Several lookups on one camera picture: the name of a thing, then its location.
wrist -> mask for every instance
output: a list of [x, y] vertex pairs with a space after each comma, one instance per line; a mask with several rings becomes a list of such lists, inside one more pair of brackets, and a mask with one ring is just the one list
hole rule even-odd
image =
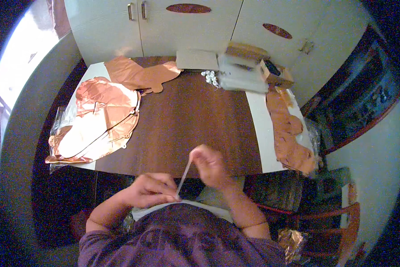
[[234, 193], [239, 193], [240, 187], [238, 184], [233, 180], [229, 179], [228, 183], [226, 183], [222, 188], [219, 189], [219, 191], [225, 196], [229, 194], [234, 194]]
[[121, 190], [114, 196], [117, 198], [117, 201], [121, 206], [125, 208], [133, 207], [134, 192], [130, 187]]

bracelet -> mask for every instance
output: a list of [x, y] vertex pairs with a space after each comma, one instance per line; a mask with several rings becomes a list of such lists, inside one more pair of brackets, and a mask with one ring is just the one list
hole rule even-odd
[[248, 228], [248, 227], [255, 227], [256, 225], [261, 225], [261, 224], [264, 224], [264, 223], [267, 223], [267, 221], [261, 222], [261, 223], [257, 223], [257, 224], [248, 225], [248, 226], [245, 226], [245, 227], [240, 227], [240, 228], [241, 228], [241, 229], [246, 229], [246, 228]]

metal handle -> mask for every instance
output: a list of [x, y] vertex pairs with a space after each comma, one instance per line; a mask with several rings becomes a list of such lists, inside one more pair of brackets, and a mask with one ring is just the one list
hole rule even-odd
[[145, 2], [146, 1], [142, 1], [142, 3], [141, 3], [141, 11], [142, 11], [142, 19], [143, 20], [147, 19], [145, 16]]
[[132, 3], [127, 5], [127, 11], [129, 12], [129, 20], [133, 20], [132, 18]]
[[299, 49], [299, 51], [308, 55], [311, 52], [311, 50], [313, 49], [313, 47], [314, 47], [314, 42], [310, 41], [308, 39], [305, 39], [304, 46], [302, 46], [302, 48]]

hand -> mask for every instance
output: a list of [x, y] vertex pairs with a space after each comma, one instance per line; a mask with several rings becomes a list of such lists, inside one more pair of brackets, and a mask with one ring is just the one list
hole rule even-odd
[[200, 178], [206, 185], [223, 190], [235, 183], [225, 171], [220, 152], [202, 144], [190, 152], [190, 158], [196, 164]]
[[124, 201], [128, 206], [149, 208], [164, 203], [180, 202], [175, 199], [176, 184], [169, 174], [142, 174], [125, 189]]

white cabinet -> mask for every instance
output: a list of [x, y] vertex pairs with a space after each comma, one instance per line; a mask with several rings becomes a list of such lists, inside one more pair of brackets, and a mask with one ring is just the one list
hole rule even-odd
[[[290, 66], [305, 38], [317, 29], [329, 1], [246, 0], [240, 10], [232, 40], [265, 49], [273, 62]], [[288, 32], [288, 39], [267, 30], [272, 24]]]
[[87, 66], [115, 56], [143, 56], [137, 3], [126, 0], [65, 0], [75, 41]]
[[[166, 9], [182, 3], [211, 11], [178, 13]], [[65, 0], [74, 38], [87, 66], [120, 55], [175, 56], [178, 49], [223, 52], [241, 4], [239, 0]]]
[[292, 91], [302, 107], [336, 73], [366, 30], [369, 16], [356, 1], [333, 1], [314, 36], [314, 48], [291, 67]]
[[[144, 56], [175, 56], [180, 49], [224, 52], [242, 4], [239, 0], [138, 0], [140, 11], [142, 2], [146, 19], [140, 19], [139, 24]], [[198, 4], [211, 11], [192, 14], [166, 10], [177, 3]]]

